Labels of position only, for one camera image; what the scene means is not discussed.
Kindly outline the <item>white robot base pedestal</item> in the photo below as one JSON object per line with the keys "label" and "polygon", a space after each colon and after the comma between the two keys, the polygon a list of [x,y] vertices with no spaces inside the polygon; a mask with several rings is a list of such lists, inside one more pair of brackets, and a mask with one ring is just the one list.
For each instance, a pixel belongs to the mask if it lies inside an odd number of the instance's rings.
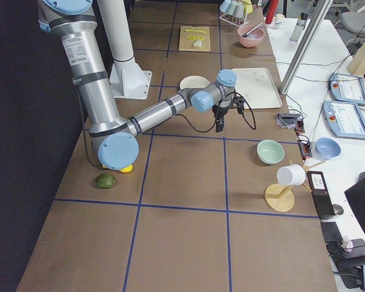
{"label": "white robot base pedestal", "polygon": [[124,2],[102,0],[98,6],[113,56],[109,81],[114,97],[146,99],[152,73],[136,63]]}

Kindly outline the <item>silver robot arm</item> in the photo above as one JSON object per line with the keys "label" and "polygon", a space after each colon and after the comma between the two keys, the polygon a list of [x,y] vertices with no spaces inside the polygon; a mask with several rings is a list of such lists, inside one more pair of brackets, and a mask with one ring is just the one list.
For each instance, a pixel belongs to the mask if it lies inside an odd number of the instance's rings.
{"label": "silver robot arm", "polygon": [[114,59],[111,73],[105,69],[95,37],[97,19],[91,1],[39,1],[38,13],[41,29],[61,39],[72,82],[91,120],[92,148],[104,167],[129,167],[139,153],[136,137],[189,107],[201,113],[212,110],[217,131],[230,109],[243,111],[235,91],[237,76],[224,69],[203,88],[181,89],[129,118],[121,117],[116,97],[146,97],[151,72],[143,71],[134,58],[123,1],[99,1],[98,6]]}

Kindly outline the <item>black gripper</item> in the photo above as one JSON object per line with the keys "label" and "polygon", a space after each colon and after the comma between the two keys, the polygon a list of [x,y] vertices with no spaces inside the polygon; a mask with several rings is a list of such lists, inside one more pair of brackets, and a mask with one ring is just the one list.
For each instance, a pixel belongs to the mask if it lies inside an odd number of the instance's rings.
{"label": "black gripper", "polygon": [[244,113],[244,98],[231,97],[229,100],[222,101],[218,105],[212,107],[214,118],[216,121],[216,132],[222,132],[224,130],[224,116],[229,110],[236,109],[240,115]]}

